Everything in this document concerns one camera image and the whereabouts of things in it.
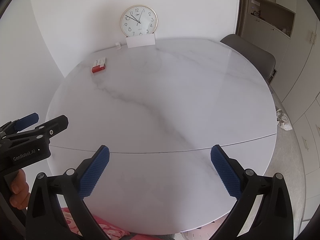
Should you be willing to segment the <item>person's left hand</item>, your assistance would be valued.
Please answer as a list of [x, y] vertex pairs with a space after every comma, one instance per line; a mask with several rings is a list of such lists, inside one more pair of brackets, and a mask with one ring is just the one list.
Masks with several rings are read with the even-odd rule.
[[25, 209], [29, 203], [30, 192], [25, 172], [23, 170], [18, 171], [18, 174], [12, 181], [10, 188], [12, 191], [10, 204], [19, 210]]

